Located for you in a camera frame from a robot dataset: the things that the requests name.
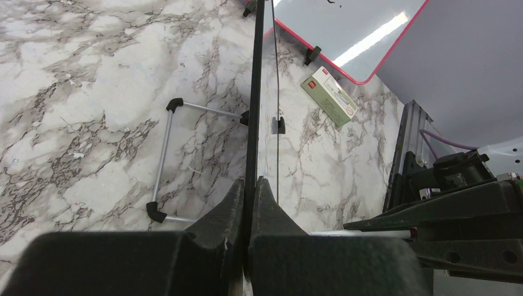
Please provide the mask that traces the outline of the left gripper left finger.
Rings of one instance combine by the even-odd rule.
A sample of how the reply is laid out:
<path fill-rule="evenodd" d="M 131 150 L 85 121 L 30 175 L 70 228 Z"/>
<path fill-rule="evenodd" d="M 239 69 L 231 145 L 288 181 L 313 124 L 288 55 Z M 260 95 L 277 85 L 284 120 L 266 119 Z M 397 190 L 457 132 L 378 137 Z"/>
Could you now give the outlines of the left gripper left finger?
<path fill-rule="evenodd" d="M 241 295 L 244 182 L 183 231 L 53 232 L 23 252 L 4 295 Z"/>

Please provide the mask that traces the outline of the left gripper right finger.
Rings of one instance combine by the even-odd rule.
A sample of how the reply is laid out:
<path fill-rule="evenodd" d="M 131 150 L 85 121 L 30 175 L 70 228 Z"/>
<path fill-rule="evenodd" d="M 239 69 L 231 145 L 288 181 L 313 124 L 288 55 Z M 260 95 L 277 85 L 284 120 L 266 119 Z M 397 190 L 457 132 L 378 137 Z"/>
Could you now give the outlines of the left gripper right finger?
<path fill-rule="evenodd" d="M 409 245 L 379 236 L 312 236 L 259 178 L 248 247 L 255 295 L 428 295 Z"/>

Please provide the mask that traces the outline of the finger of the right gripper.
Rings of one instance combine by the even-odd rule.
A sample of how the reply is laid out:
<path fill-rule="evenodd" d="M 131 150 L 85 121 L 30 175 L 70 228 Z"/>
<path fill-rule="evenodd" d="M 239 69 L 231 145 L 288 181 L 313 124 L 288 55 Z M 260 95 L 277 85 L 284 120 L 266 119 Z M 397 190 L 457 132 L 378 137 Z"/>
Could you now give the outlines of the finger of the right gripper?
<path fill-rule="evenodd" d="M 522 230 L 494 230 L 479 237 L 435 237 L 410 230 L 409 243 L 425 268 L 450 276 L 522 284 Z"/>
<path fill-rule="evenodd" d="M 494 181 L 394 208 L 375 218 L 345 223 L 346 230 L 398 230 L 466 218 L 522 212 L 522 189 L 515 181 Z"/>

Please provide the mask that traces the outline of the black framed small whiteboard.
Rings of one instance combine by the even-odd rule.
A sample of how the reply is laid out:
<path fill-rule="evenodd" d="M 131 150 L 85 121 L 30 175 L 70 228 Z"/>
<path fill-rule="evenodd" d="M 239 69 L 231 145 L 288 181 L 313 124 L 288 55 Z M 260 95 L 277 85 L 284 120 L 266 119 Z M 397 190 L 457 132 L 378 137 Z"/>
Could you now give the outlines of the black framed small whiteboard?
<path fill-rule="evenodd" d="M 173 115 L 178 107 L 186 106 L 195 109 L 201 109 L 220 115 L 238 118 L 239 122 L 245 126 L 248 126 L 247 135 L 247 160 L 246 160 L 246 171 L 245 171 L 245 189 L 243 201 L 247 202 L 247 205 L 253 204 L 253 195 L 257 182 L 257 153 L 258 153 L 258 142 L 259 142 L 259 126 L 260 126 L 260 100 L 262 96 L 262 57 L 263 48 L 268 45 L 270 36 L 274 36 L 274 9 L 273 1 L 250 1 L 245 9 L 244 15 L 251 12 L 251 8 L 256 10 L 255 20 L 255 36 L 253 44 L 253 69 L 252 79 L 250 88 L 250 108 L 243 114 L 235 114 L 231 112 L 225 112 L 218 109 L 211 109 L 202 105 L 196 105 L 184 101 L 182 98 L 174 98 L 167 105 L 168 118 L 167 127 L 165 129 L 165 135 L 162 144 L 162 152 L 160 155 L 159 168 L 157 177 L 154 184 L 152 193 L 152 200 L 146 204 L 146 211 L 149 218 L 152 221 L 163 223 L 164 221 L 175 221 L 183 223 L 193 223 L 195 219 L 182 218 L 179 216 L 170 216 L 159 210 L 158 191 L 160 189 L 160 181 L 162 177 L 162 171 L 167 155 L 167 148 L 170 138 L 171 123 Z"/>

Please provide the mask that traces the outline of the red whiteboard marker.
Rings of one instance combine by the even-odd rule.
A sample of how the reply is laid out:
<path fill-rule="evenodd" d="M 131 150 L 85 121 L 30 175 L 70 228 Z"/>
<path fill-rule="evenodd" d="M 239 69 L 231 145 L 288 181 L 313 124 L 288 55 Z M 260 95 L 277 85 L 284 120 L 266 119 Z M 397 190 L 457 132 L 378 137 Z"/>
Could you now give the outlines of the red whiteboard marker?
<path fill-rule="evenodd" d="M 336 230 L 336 231 L 316 231 L 311 232 L 311 236 L 332 236 L 332 237 L 391 237 L 403 240 L 415 239 L 417 232 L 415 229 L 394 230 L 394 231 L 361 231 L 361 230 Z"/>

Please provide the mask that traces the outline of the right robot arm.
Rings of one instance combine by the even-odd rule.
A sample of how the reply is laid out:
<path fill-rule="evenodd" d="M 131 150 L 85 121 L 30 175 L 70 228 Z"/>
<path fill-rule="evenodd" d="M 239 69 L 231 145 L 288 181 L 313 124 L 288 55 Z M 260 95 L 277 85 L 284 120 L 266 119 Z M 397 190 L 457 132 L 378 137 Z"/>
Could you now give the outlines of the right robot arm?
<path fill-rule="evenodd" d="M 383 212 L 346 230 L 412 230 L 419 262 L 452 276 L 522 282 L 522 182 L 499 180 L 476 150 L 438 158 L 431 168 L 407 152 Z"/>

